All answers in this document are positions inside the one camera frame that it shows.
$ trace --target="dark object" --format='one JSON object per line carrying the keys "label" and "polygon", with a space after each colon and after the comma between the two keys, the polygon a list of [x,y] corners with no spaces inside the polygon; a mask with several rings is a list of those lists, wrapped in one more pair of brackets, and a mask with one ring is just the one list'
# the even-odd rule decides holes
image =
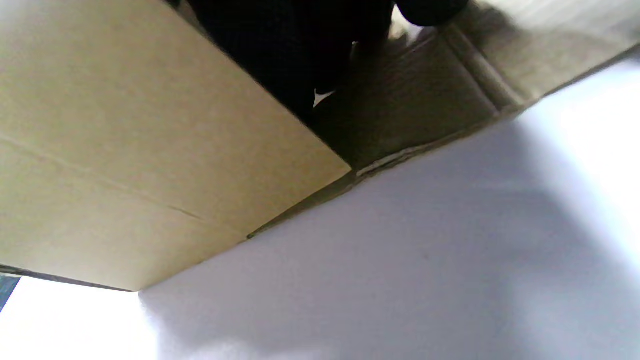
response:
{"label": "dark object", "polygon": [[[174,7],[180,0],[168,0]],[[468,0],[397,0],[420,26],[442,24]],[[354,42],[383,40],[392,0],[189,0],[216,44],[302,121],[314,90],[334,91]]]}
{"label": "dark object", "polygon": [[7,300],[9,300],[19,280],[19,277],[0,275],[0,312],[4,309]]}

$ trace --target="white surface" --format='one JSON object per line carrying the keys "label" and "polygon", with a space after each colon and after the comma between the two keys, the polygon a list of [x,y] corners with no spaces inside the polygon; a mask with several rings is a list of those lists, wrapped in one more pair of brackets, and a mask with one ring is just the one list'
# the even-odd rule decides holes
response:
{"label": "white surface", "polygon": [[23,279],[0,359],[639,359],[640,63],[143,293]]}

